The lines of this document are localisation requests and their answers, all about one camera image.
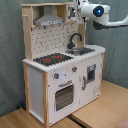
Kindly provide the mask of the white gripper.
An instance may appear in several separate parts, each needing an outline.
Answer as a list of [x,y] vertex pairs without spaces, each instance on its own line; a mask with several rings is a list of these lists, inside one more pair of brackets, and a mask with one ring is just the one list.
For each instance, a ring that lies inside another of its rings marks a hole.
[[81,0],[73,0],[73,1],[74,1],[74,8],[75,8],[76,23],[83,24],[83,17],[81,16],[82,2]]

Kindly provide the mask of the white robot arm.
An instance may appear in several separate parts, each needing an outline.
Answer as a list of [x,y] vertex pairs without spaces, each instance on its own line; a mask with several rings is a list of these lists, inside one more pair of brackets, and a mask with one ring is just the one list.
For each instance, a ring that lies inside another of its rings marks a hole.
[[110,6],[100,3],[89,3],[88,0],[73,0],[75,17],[78,24],[84,24],[87,18],[93,19],[96,30],[128,26],[128,15],[122,21],[110,22]]

